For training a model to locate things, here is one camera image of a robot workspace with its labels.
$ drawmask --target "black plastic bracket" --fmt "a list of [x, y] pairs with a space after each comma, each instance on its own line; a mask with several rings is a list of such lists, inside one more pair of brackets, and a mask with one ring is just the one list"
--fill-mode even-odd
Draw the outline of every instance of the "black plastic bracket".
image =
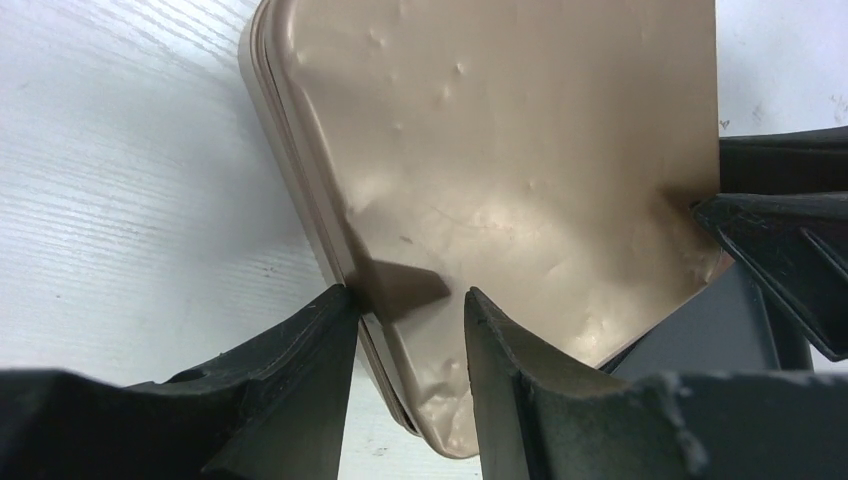
[[559, 352], [476, 289], [465, 336], [486, 480], [848, 471], [843, 377], [663, 374], [628, 384]]
[[848, 127], [722, 138], [722, 193], [848, 191]]
[[331, 287], [164, 384], [0, 372], [0, 478], [335, 479], [359, 317]]
[[848, 358], [848, 193], [721, 194], [694, 215], [824, 356]]

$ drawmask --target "black plastic part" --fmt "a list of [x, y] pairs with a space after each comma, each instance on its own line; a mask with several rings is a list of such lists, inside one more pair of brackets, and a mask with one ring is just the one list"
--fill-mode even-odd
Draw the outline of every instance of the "black plastic part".
[[812, 370], [807, 341], [731, 266], [602, 371], [637, 380], [668, 370]]
[[831, 479], [848, 471], [848, 381], [810, 373], [663, 374], [589, 368], [479, 290], [465, 337], [483, 478]]
[[848, 357], [848, 193], [720, 194], [694, 215], [825, 357]]
[[164, 384], [0, 373], [3, 479], [335, 479], [360, 314], [331, 287]]
[[848, 191], [848, 127], [720, 141], [722, 193]]

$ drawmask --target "white wood grain surface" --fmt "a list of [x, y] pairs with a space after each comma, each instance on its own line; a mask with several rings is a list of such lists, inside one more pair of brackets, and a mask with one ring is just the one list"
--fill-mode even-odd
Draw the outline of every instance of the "white wood grain surface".
[[[323, 289], [237, 68], [255, 3], [0, 1], [0, 366], [161, 381]], [[848, 3], [813, 3], [719, 1], [725, 134], [848, 124]], [[477, 475], [357, 370], [341, 478]]]

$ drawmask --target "white table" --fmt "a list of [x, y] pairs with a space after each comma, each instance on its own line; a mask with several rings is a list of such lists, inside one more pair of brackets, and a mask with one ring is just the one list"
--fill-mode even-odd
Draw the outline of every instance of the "white table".
[[[323, 289], [237, 68], [256, 1], [0, 2], [0, 366], [162, 381]], [[724, 134], [848, 123], [848, 3], [718, 22]], [[474, 476], [355, 372], [340, 478]]]

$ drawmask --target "dented metal surface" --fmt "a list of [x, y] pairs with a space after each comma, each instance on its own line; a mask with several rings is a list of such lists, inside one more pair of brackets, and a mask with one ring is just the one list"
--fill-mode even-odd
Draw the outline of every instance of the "dented metal surface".
[[438, 452], [477, 452], [471, 285], [598, 366], [709, 282], [711, 1], [264, 5], [255, 103], [384, 399]]

